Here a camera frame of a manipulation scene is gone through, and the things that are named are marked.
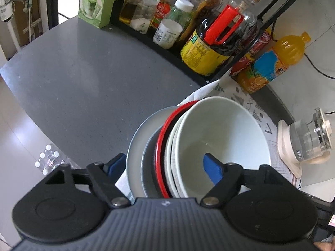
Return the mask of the person right hand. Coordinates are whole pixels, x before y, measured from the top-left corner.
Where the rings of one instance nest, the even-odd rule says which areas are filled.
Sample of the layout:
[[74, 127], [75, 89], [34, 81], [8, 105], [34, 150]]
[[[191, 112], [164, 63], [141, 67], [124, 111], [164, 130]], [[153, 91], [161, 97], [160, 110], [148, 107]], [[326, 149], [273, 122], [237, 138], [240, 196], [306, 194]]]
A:
[[335, 250], [334, 242], [315, 242], [314, 245], [320, 251], [334, 251]]

